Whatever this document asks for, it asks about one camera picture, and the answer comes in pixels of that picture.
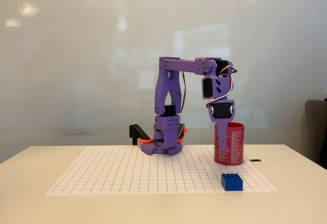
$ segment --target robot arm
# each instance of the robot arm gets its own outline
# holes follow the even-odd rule
[[[198,57],[193,60],[161,57],[159,59],[159,75],[155,88],[156,113],[153,125],[153,139],[144,136],[138,125],[130,126],[130,137],[133,144],[141,139],[141,150],[146,154],[167,153],[173,155],[182,150],[184,127],[180,124],[181,90],[179,72],[190,72],[204,76],[202,79],[203,99],[207,102],[211,121],[217,124],[218,140],[222,150],[226,148],[227,125],[235,115],[234,100],[227,95],[232,90],[232,63],[221,58]],[[165,105],[167,94],[171,96],[171,104]]]
[[[212,103],[207,103],[207,107],[210,119],[217,124],[218,140],[221,149],[224,150],[226,147],[227,125],[228,122],[233,120],[235,115],[234,100],[227,100],[227,97],[224,97],[230,92],[232,63],[227,60],[221,60],[221,58],[198,57],[192,61],[161,57],[159,59],[159,76],[155,89],[155,112],[158,115],[156,120],[158,117],[165,115],[165,99],[169,92],[172,99],[171,106],[175,106],[175,114],[171,113],[167,115],[177,116],[177,124],[179,125],[179,116],[176,115],[181,109],[182,96],[179,84],[179,72],[191,72],[204,76],[202,79],[202,96],[203,99],[214,99]],[[172,132],[169,130],[174,129],[176,128],[164,128],[163,130],[169,133]]]

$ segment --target chair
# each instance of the chair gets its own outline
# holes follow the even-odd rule
[[[322,160],[327,160],[321,158],[321,150],[326,136],[327,102],[308,100],[305,103],[305,109],[309,132],[309,159],[321,165]]]

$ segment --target cable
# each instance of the cable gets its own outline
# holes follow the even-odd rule
[[[221,97],[218,97],[218,98],[216,98],[216,99],[214,99],[214,100],[208,101],[208,102],[205,104],[205,106],[206,106],[207,108],[209,108],[209,105],[210,105],[210,104],[215,103],[216,101],[225,98],[225,97],[226,97],[227,95],[229,95],[229,93],[231,92],[231,90],[232,90],[232,88],[233,88],[233,77],[231,76],[230,73],[223,73],[223,74],[221,74],[224,70],[226,70],[226,69],[229,68],[229,67],[232,68],[232,73],[236,73],[236,72],[237,72],[237,70],[236,70],[233,66],[231,66],[230,64],[228,64],[228,65],[226,65],[226,66],[225,66],[225,67],[220,71],[220,73],[218,74],[218,76],[223,76],[223,75],[228,75],[228,76],[229,76],[230,82],[229,82],[229,91],[228,91],[228,93],[225,94],[225,95],[223,95],[223,96],[221,96]]]
[[[184,72],[182,72],[182,75],[183,75],[183,81],[184,81],[184,97],[183,97],[183,103],[182,103],[182,107],[179,111],[178,114],[181,114],[183,108],[184,108],[184,103],[185,103],[185,97],[186,97],[186,82],[185,82],[185,75],[184,75]]]

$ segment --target red cylindrical container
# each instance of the red cylindrical container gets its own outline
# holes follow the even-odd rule
[[[221,151],[218,141],[218,130],[215,124],[215,162],[223,165],[243,163],[244,125],[228,123],[226,149]]]

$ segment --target table surface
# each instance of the table surface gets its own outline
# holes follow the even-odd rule
[[[285,145],[245,145],[277,193],[45,196],[86,146],[30,147],[0,164],[0,223],[327,223],[327,171]]]

